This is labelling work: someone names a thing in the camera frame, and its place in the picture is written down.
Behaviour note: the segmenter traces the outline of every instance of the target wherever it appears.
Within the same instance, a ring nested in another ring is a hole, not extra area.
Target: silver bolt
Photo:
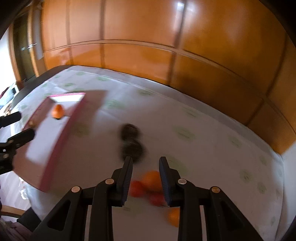
[[[114,183],[114,180],[112,178],[108,178],[106,181],[105,181],[106,184],[110,185],[110,184],[113,184]]]
[[[80,191],[80,187],[78,187],[78,186],[72,187],[71,191],[72,192],[79,192]]]
[[[187,183],[187,181],[185,179],[181,178],[178,180],[178,183],[184,185]]]
[[[213,193],[219,193],[220,192],[220,188],[218,188],[218,187],[212,187],[212,192]]]

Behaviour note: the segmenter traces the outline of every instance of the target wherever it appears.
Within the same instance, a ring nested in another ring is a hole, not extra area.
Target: wooden chair
[[[25,213],[25,210],[2,205],[1,215],[13,218],[20,218]]]

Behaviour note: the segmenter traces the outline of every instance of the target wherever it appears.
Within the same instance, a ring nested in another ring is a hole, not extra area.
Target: white wall
[[[8,30],[0,40],[0,94],[16,81],[9,56]]]
[[[279,241],[296,216],[296,142],[282,154],[284,163],[284,196],[276,235]]]

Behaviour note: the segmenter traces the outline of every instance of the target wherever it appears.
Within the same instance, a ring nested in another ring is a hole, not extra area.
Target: orange
[[[147,190],[152,192],[162,192],[163,190],[158,171],[149,171],[145,173],[141,179],[141,183]]]
[[[57,104],[52,110],[52,117],[60,119],[65,115],[65,110],[62,105]]]
[[[172,207],[168,213],[168,221],[171,225],[175,227],[179,227],[180,221],[180,208],[179,207]]]

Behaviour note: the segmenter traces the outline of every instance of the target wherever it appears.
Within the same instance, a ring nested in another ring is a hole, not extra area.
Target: white tablecloth
[[[283,196],[279,155],[251,130],[219,111],[167,86],[109,70],[74,66],[27,95],[13,112],[20,132],[47,95],[86,92],[80,113],[58,160],[49,193],[27,188],[32,208],[44,218],[72,187],[95,186],[123,164],[119,129],[136,125],[145,156],[134,164],[133,179],[169,165],[198,187],[219,186],[266,241],[274,241]],[[165,220],[168,208],[129,197],[126,208],[113,208],[114,240],[176,240],[178,229]]]

